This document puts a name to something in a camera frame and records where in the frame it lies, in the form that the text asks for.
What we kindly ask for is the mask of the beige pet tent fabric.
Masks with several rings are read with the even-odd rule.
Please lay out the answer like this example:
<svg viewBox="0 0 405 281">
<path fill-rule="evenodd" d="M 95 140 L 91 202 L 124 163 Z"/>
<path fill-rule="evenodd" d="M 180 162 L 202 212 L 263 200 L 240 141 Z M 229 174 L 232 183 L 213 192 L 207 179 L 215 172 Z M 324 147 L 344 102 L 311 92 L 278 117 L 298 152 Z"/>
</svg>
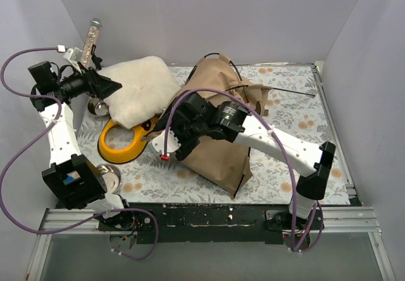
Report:
<svg viewBox="0 0 405 281">
<path fill-rule="evenodd" d="M 269 86 L 242 79 L 249 84 L 246 104 L 257 114 L 267 116 Z M 234 197 L 252 176 L 250 147 L 231 142 L 242 131 L 242 119 L 248 111 L 229 99 L 229 93 L 206 88 L 192 91 L 176 109 L 170 129 L 176 121 L 202 122 L 202 135 L 198 146 L 180 162 Z M 177 102 L 185 92 L 181 88 L 171 101 Z"/>
</svg>

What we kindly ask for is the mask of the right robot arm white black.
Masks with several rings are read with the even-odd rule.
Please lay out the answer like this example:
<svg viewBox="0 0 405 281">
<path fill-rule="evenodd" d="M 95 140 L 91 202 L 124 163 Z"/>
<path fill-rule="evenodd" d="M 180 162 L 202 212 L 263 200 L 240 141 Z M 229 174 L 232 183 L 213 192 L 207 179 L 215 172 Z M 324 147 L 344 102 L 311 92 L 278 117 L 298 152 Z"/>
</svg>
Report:
<svg viewBox="0 0 405 281">
<path fill-rule="evenodd" d="M 292 177 L 292 200 L 286 213 L 292 228 L 309 222 L 309 212 L 325 196 L 335 145 L 306 142 L 270 124 L 243 103 L 225 93 L 227 100 L 213 104 L 202 97 L 202 89 L 185 91 L 168 107 L 167 129 L 177 142 L 173 153 L 197 171 L 255 149 L 286 163 Z"/>
</svg>

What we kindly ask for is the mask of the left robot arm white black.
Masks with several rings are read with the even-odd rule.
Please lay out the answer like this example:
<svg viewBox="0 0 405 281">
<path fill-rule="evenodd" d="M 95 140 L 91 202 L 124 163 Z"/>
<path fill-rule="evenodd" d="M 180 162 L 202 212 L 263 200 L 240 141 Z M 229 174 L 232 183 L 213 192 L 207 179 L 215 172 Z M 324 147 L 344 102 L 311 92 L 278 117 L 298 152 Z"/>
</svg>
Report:
<svg viewBox="0 0 405 281">
<path fill-rule="evenodd" d="M 80 152 L 70 107 L 71 100 L 81 94 L 104 99 L 122 85 L 93 68 L 74 71 L 65 79 L 53 71 L 49 61 L 28 70 L 36 82 L 31 102 L 50 129 L 50 163 L 42 171 L 45 184 L 66 209 L 92 209 L 100 214 L 97 219 L 109 227 L 132 228 L 135 216 L 126 200 L 108 189 L 101 171 Z"/>
</svg>

